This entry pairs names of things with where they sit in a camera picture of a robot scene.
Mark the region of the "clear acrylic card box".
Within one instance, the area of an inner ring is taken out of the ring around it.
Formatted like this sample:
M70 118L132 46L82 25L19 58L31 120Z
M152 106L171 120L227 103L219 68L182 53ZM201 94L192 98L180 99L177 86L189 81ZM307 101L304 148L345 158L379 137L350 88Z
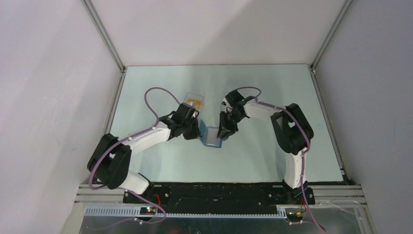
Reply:
M184 98L184 103L187 103L195 108L198 119L201 117L201 112L205 103L205 97L203 95L188 92Z

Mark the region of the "blue leather card holder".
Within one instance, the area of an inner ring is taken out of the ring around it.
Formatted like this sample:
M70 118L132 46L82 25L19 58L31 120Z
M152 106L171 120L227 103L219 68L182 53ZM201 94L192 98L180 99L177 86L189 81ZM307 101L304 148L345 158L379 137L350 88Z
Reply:
M217 137L218 127L207 126L206 123L201 119L199 121L200 130L200 141L206 147L211 148L221 148L222 140Z

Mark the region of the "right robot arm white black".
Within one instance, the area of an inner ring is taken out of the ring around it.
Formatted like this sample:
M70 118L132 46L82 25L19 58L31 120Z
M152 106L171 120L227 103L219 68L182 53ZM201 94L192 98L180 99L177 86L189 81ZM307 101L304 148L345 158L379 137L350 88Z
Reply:
M223 99L217 138L228 139L238 131L238 123L245 118L270 120L276 140L287 153L283 191L286 202L295 204L303 197L300 187L306 182L305 156L310 150L314 131L301 108L292 103L285 107L259 101L257 97L242 96L238 90L229 92Z

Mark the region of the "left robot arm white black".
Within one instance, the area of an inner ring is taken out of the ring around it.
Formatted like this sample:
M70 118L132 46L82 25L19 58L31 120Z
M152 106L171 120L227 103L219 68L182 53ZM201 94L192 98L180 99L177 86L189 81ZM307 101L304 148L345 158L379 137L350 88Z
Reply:
M152 201L152 182L141 173L130 170L132 156L179 136L186 140L199 139L198 115L195 107L181 103L177 110L159 117L154 126L131 136L119 139L110 133L105 134L87 164L90 179L99 179L111 190L122 188L134 192L142 203Z

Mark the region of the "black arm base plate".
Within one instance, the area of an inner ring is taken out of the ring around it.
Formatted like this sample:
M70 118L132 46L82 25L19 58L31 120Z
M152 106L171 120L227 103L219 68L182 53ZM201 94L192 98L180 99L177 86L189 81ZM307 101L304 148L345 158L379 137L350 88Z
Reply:
M314 204L314 193L308 183L301 187L290 188L285 182L259 183L218 183L218 182L155 182L141 195L148 200L170 204L183 198L222 199L256 198L268 200L271 204L302 204L305 200Z

